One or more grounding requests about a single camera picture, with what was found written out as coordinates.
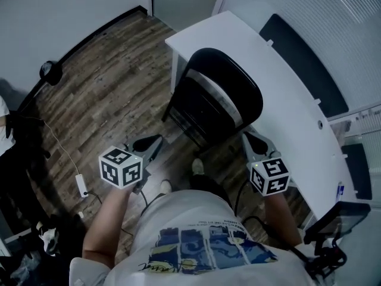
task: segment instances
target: foot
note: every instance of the foot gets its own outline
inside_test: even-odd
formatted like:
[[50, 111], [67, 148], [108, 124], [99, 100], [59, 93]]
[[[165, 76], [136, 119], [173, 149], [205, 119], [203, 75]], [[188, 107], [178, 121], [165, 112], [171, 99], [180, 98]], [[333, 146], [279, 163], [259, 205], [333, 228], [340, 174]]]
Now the foot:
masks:
[[193, 175], [203, 175], [204, 174], [204, 164], [201, 159], [196, 158], [192, 163]]
[[41, 222], [38, 222], [36, 229], [38, 230], [39, 238], [43, 241], [44, 251], [50, 256], [55, 256], [58, 251], [59, 233], [57, 229], [48, 229]]
[[160, 194], [172, 193], [172, 185], [168, 180], [163, 180], [160, 183]]

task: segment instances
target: power strip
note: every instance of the power strip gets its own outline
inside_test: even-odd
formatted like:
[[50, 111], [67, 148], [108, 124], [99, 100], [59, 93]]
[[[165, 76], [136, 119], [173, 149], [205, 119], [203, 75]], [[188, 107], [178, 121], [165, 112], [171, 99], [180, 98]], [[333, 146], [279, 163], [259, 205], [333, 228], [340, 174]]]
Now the power strip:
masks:
[[85, 184], [85, 179], [83, 178], [82, 174], [76, 175], [76, 181], [77, 181], [78, 189], [79, 189], [81, 196], [84, 198], [89, 196], [88, 188]]

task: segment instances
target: white cube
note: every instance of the white cube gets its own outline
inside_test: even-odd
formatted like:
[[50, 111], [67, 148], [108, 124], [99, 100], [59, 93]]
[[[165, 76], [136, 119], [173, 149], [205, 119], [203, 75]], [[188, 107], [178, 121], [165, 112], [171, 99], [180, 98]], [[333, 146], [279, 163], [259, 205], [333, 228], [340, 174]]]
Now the white cube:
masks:
[[143, 158], [115, 146], [99, 156], [99, 168], [101, 178], [120, 189], [143, 179]]
[[250, 182], [263, 196], [286, 191], [290, 178], [290, 173], [282, 158], [273, 158], [251, 164]]

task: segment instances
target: glass door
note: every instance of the glass door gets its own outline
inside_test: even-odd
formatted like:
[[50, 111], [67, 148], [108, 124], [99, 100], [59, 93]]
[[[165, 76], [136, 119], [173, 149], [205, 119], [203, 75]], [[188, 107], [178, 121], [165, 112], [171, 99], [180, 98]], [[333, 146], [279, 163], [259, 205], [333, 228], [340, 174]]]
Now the glass door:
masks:
[[216, 0], [153, 0], [153, 14], [175, 31], [211, 16]]

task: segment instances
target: white desk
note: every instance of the white desk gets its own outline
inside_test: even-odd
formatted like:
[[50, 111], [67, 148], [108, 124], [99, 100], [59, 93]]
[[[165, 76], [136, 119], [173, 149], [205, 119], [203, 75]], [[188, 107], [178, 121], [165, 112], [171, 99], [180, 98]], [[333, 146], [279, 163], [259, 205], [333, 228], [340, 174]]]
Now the white desk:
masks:
[[[339, 144], [304, 84], [279, 54], [230, 12], [199, 22], [165, 41], [173, 49], [172, 91], [183, 64], [201, 48], [215, 48], [234, 59], [263, 95], [263, 112], [252, 126], [271, 139], [288, 163], [292, 179], [317, 219], [342, 200], [355, 200], [353, 183]], [[318, 128], [321, 120], [323, 128]]]

